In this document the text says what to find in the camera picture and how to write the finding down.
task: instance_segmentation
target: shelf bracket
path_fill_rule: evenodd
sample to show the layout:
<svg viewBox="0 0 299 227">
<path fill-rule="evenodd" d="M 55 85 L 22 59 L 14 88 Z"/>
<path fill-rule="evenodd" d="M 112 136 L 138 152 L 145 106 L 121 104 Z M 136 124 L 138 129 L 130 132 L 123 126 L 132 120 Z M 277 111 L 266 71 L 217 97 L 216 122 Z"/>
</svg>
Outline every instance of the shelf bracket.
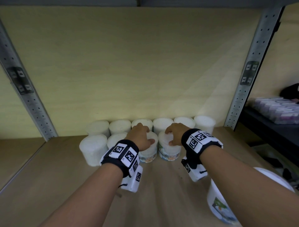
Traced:
<svg viewBox="0 0 299 227">
<path fill-rule="evenodd" d="M 44 108 L 9 36 L 0 21 L 0 62 L 28 114 L 43 138 L 48 141 L 57 132 Z"/>
<path fill-rule="evenodd" d="M 224 123 L 225 127 L 231 127 L 235 130 L 239 116 L 249 97 L 271 40 L 279 28 L 283 10 L 284 7 L 268 8 L 262 12 L 231 107 Z"/>
</svg>

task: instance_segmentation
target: black shelf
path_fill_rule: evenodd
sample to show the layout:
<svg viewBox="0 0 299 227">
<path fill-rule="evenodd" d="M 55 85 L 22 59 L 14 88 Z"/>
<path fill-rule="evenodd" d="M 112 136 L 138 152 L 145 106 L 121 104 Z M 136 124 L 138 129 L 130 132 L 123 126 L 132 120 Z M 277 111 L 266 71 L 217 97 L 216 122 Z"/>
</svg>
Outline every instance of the black shelf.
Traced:
<svg viewBox="0 0 299 227">
<path fill-rule="evenodd" d="M 0 5 L 269 8 L 295 2 L 298 0 L 0 0 Z"/>
<path fill-rule="evenodd" d="M 245 107 L 239 122 L 299 167 L 299 125 L 277 125 L 251 107 Z"/>
</svg>

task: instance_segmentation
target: hand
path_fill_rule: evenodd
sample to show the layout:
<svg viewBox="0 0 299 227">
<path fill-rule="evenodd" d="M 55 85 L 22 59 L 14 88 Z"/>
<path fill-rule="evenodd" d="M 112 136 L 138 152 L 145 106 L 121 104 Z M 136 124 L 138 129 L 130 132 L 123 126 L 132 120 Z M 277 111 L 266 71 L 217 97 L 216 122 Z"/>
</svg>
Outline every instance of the hand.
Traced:
<svg viewBox="0 0 299 227">
<path fill-rule="evenodd" d="M 147 139 L 147 132 L 149 131 L 149 127 L 138 123 L 128 132 L 125 140 L 131 140 L 139 148 L 139 151 L 144 151 L 155 143 L 155 139 Z"/>
<path fill-rule="evenodd" d="M 182 146 L 182 136 L 183 134 L 188 131 L 189 127 L 187 127 L 186 125 L 182 124 L 182 123 L 172 123 L 171 126 L 169 126 L 166 130 L 165 130 L 165 134 L 171 133 L 173 134 L 173 140 L 169 142 L 170 146 Z"/>
</svg>

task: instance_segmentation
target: large white container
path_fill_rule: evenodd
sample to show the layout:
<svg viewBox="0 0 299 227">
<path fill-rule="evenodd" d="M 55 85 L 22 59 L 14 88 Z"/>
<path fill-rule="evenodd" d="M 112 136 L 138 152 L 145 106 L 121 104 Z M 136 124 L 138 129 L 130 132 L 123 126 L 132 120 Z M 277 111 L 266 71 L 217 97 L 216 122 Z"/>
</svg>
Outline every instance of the large white container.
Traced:
<svg viewBox="0 0 299 227">
<path fill-rule="evenodd" d="M 282 186 L 286 187 L 287 189 L 291 190 L 292 192 L 295 192 L 293 187 L 279 175 L 263 168 L 255 167 L 255 169 L 271 178 L 272 180 L 276 181 L 277 183 L 281 184 Z M 239 223 L 213 180 L 211 180 L 211 186 L 208 192 L 207 201 L 212 213 L 221 221 L 226 224 L 232 225 L 236 225 Z"/>
<path fill-rule="evenodd" d="M 127 134 L 127 132 L 123 132 L 113 134 L 112 136 L 110 136 L 110 138 L 107 141 L 108 149 L 110 150 L 111 148 L 113 148 L 117 144 L 117 142 L 123 140 L 127 136 Z"/>
<path fill-rule="evenodd" d="M 102 156 L 108 151 L 107 137 L 102 134 L 87 136 L 81 141 L 79 148 L 88 165 L 99 166 Z"/>
<path fill-rule="evenodd" d="M 131 122 L 127 119 L 119 119 L 112 121 L 109 125 L 111 135 L 122 132 L 129 132 L 131 130 Z"/>
<path fill-rule="evenodd" d="M 173 134 L 165 134 L 165 131 L 159 133 L 158 136 L 158 152 L 159 156 L 167 161 L 174 161 L 180 156 L 181 146 L 169 146 L 169 142 L 173 140 Z"/>
<path fill-rule="evenodd" d="M 189 128 L 194 128 L 195 127 L 195 120 L 193 120 L 190 117 L 176 117 L 173 120 L 175 123 L 182 123 L 183 125 L 186 125 Z"/>
<path fill-rule="evenodd" d="M 152 131 L 152 121 L 150 119 L 137 119 L 137 120 L 134 120 L 132 122 L 132 128 L 137 125 L 138 123 L 141 123 L 143 126 L 147 126 L 149 127 L 149 130 Z"/>
<path fill-rule="evenodd" d="M 160 132 L 165 131 L 173 122 L 170 118 L 157 118 L 153 121 L 154 133 L 159 135 Z"/>
<path fill-rule="evenodd" d="M 109 130 L 109 122 L 105 120 L 99 120 L 91 122 L 86 127 L 86 132 L 89 136 L 104 134 L 107 138 L 111 136 Z"/>
<path fill-rule="evenodd" d="M 139 156 L 140 161 L 149 163 L 149 162 L 152 162 L 157 157 L 158 136 L 154 132 L 148 132 L 147 138 L 154 139 L 155 143 L 152 144 L 145 151 L 140 151 L 138 153 L 138 156 Z"/>
<path fill-rule="evenodd" d="M 209 116 L 196 116 L 194 117 L 196 122 L 195 128 L 206 131 L 212 134 L 216 121 Z"/>
</svg>

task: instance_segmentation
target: person's left hand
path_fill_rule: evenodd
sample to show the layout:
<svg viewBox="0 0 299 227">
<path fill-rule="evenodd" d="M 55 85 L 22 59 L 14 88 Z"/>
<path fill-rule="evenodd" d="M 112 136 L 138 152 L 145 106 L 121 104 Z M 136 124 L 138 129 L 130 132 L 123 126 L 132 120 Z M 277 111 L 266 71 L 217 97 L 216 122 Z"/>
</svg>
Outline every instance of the person's left hand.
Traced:
<svg viewBox="0 0 299 227">
<path fill-rule="evenodd" d="M 125 140 L 131 140 L 139 148 L 139 151 L 144 151 L 148 149 L 151 144 L 155 143 L 155 139 L 147 139 L 147 132 L 149 131 L 149 127 L 138 123 L 128 132 Z"/>
</svg>

